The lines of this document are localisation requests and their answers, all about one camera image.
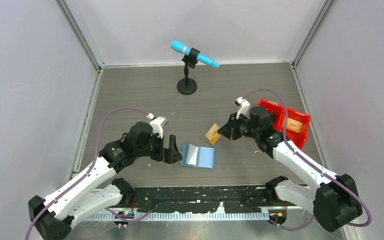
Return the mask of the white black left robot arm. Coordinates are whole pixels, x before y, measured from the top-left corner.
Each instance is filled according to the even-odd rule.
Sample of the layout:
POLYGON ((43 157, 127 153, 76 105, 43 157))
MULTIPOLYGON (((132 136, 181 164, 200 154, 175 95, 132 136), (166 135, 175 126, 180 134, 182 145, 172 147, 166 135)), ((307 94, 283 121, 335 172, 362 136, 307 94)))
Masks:
POLYGON ((29 229, 35 228, 44 240, 63 240, 86 217, 118 204, 128 207, 134 190, 123 178, 97 193, 91 192, 138 158, 167 164, 181 161, 175 135, 169 136, 168 147, 164 147, 163 125, 161 117, 149 123, 137 122, 121 139, 107 143, 72 180, 45 197, 32 197, 28 201, 29 229))

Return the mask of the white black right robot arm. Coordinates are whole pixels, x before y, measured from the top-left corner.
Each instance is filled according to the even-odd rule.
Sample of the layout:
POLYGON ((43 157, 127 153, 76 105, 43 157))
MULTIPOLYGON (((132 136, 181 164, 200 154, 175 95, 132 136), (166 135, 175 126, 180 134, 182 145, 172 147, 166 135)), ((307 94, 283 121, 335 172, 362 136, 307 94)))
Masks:
POLYGON ((232 113, 227 123, 218 129, 218 134, 230 140, 254 139, 261 152, 288 167, 306 184, 295 184, 283 176, 275 178, 266 184, 268 203, 290 202, 299 206, 331 233, 363 214, 351 176, 338 175, 309 159, 292 140, 274 129, 272 115, 264 107, 252 107, 249 114, 246 117, 240 112, 232 113))

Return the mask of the orange VIP credit card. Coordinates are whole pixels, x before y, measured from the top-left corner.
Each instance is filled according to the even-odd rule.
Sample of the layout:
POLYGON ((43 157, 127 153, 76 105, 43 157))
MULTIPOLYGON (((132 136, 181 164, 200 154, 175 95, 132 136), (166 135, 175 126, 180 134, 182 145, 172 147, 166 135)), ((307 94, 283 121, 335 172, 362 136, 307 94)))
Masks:
POLYGON ((286 128, 294 133, 299 134, 303 128, 303 123, 298 120, 288 118, 286 121, 286 128))

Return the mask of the blue card holder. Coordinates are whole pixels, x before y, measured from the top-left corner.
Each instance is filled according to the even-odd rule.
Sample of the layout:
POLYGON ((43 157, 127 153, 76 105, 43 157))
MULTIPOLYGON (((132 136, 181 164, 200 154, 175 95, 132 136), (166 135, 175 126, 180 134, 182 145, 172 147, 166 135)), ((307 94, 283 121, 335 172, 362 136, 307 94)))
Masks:
POLYGON ((217 154, 216 148, 185 143, 182 146, 180 165, 183 167, 215 170, 217 154))

